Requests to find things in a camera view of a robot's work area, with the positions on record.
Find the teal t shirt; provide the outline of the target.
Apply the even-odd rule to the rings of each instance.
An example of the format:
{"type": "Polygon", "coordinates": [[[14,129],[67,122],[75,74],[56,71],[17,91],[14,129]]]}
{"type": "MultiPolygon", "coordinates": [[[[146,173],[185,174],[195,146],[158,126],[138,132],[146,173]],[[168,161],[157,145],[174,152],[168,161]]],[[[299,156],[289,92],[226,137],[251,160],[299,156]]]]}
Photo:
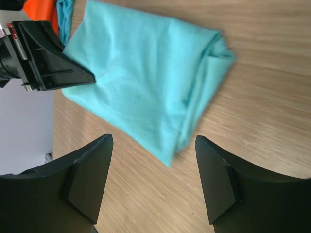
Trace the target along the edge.
{"type": "Polygon", "coordinates": [[[236,59],[218,30],[98,0],[86,3],[64,54],[96,79],[64,88],[64,96],[166,166],[189,143],[236,59]]]}

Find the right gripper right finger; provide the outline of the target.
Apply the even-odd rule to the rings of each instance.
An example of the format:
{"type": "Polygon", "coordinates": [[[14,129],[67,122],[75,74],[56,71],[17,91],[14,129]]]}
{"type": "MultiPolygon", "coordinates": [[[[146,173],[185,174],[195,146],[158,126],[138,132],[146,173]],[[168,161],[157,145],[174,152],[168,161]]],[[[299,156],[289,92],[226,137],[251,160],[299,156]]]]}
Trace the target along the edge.
{"type": "Polygon", "coordinates": [[[208,222],[215,232],[310,232],[310,179],[262,168],[201,135],[195,151],[208,222]]]}

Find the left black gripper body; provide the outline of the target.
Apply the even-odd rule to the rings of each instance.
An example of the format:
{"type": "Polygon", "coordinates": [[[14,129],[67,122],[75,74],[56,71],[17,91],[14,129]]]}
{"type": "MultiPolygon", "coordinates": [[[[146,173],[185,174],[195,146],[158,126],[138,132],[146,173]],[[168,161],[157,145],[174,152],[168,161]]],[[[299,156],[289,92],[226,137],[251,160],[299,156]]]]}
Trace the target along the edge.
{"type": "Polygon", "coordinates": [[[4,88],[12,79],[20,79],[26,91],[31,92],[32,87],[22,66],[28,57],[13,24],[7,23],[2,32],[3,37],[0,38],[0,87],[4,88]]]}

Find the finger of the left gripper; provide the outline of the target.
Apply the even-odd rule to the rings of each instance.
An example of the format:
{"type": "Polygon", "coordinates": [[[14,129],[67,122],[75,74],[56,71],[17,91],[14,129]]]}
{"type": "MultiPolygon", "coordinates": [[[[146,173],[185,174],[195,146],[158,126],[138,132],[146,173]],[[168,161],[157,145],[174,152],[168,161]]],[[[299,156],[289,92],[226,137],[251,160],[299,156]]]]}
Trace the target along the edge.
{"type": "Polygon", "coordinates": [[[49,21],[11,23],[12,58],[24,86],[49,91],[94,84],[92,72],[63,53],[49,21]]]}

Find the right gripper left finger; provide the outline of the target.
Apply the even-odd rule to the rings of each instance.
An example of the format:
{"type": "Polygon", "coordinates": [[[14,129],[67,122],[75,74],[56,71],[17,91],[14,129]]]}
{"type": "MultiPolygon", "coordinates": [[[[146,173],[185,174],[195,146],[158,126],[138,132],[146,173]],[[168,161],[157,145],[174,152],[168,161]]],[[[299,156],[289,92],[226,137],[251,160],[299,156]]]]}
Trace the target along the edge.
{"type": "Polygon", "coordinates": [[[93,233],[113,150],[105,134],[18,175],[0,178],[3,233],[93,233]]]}

